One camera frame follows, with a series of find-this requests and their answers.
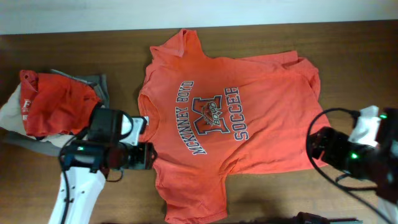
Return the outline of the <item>orange soccer t-shirt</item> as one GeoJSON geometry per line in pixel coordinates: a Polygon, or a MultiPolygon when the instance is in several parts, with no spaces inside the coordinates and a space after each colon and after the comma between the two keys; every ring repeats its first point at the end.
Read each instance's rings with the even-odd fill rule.
{"type": "Polygon", "coordinates": [[[322,108],[319,71],[308,59],[295,51],[211,58],[188,29],[150,52],[138,97],[149,120],[141,140],[157,152],[166,222],[224,219],[229,175],[311,168],[306,134],[322,108]]]}

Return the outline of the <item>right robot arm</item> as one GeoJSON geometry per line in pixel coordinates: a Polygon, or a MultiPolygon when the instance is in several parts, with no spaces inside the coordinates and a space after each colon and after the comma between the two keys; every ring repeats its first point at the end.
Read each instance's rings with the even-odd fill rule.
{"type": "Polygon", "coordinates": [[[305,150],[312,167],[329,183],[372,210],[385,223],[397,223],[397,109],[341,108],[353,120],[347,135],[310,122],[305,150]]]}

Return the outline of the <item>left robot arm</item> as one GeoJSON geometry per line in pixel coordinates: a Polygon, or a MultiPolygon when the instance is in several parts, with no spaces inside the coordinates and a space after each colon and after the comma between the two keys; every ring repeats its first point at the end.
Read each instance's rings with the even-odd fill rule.
{"type": "Polygon", "coordinates": [[[89,125],[58,154],[62,173],[50,223],[89,223],[110,171],[152,168],[157,153],[151,143],[139,142],[147,122],[121,110],[93,111],[89,125]]]}

